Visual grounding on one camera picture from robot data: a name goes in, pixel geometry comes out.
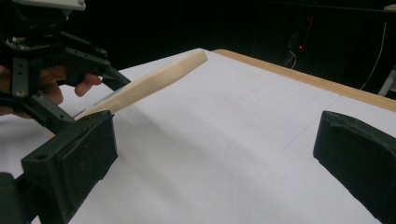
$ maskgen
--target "black background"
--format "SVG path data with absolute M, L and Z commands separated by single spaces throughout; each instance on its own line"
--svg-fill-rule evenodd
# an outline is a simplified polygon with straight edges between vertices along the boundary
M 315 6 L 382 9 L 392 0 L 289 0 Z M 116 69 L 190 49 L 228 49 L 359 89 L 378 57 L 385 20 L 312 13 L 237 0 L 86 0 L 64 29 L 107 49 Z M 293 52 L 297 61 L 285 63 Z M 365 91 L 377 93 L 396 64 L 396 22 Z

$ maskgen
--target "finger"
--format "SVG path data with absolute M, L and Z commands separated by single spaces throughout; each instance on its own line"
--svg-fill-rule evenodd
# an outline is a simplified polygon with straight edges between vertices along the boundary
M 62 96 L 62 91 L 59 89 L 59 86 L 52 82 L 41 88 L 43 93 L 55 104 L 59 105 L 64 101 L 64 97 Z
M 97 86 L 102 83 L 102 80 L 99 78 L 99 76 L 93 74 L 86 74 L 84 77 L 84 82 Z
M 78 85 L 75 87 L 75 93 L 77 96 L 81 97 L 85 93 L 87 93 L 88 90 L 90 90 L 92 87 L 92 84 L 89 84 L 85 81 L 78 83 Z

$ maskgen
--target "white sheet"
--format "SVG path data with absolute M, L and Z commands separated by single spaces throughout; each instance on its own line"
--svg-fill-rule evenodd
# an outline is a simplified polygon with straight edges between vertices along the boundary
M 180 81 L 114 117 L 119 157 L 73 217 L 78 223 L 380 223 L 313 158 L 320 113 L 361 119 L 396 136 L 396 114 L 206 52 Z M 134 80 L 174 59 L 121 71 Z M 82 98 L 63 87 L 71 115 Z M 33 120 L 0 118 L 0 171 L 47 141 Z

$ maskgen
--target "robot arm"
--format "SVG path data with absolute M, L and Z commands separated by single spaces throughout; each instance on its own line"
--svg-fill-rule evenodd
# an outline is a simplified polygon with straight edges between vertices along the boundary
M 0 63 L 12 72 L 11 92 L 0 91 L 0 105 L 56 133 L 21 160 L 18 178 L 0 173 L 0 223 L 30 223 L 37 216 L 43 224 L 68 223 L 117 158 L 109 111 L 74 120 L 38 87 L 41 69 L 56 65 L 68 68 L 70 86 L 86 73 L 103 77 L 113 91 L 130 82 L 104 49 L 62 32 L 70 12 L 84 8 L 80 0 L 0 0 Z

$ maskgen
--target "cable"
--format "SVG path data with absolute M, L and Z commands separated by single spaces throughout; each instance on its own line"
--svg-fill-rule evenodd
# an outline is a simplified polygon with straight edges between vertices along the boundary
M 381 57 L 382 48 L 384 48 L 385 32 L 387 31 L 387 23 L 388 23 L 387 21 L 384 23 L 384 31 L 383 31 L 383 33 L 382 33 L 381 49 L 379 50 L 379 54 L 378 54 L 378 57 L 376 58 L 376 61 L 375 61 L 373 70 L 372 70 L 372 72 L 370 73 L 370 76 L 367 78 L 366 82 L 364 82 L 364 84 L 361 86 L 361 90 L 366 86 L 367 82 L 370 80 L 370 78 L 371 78 L 371 76 L 373 75 L 373 72 L 374 72 L 374 70 L 375 70 L 375 68 L 376 68 L 376 65 L 378 64 L 379 58 Z
M 293 66 L 291 67 L 291 69 L 293 69 L 294 68 L 294 66 L 297 64 L 297 56 L 293 53 L 293 52 L 291 52 L 291 50 L 289 50 L 289 53 L 294 57 L 294 64 L 293 64 Z

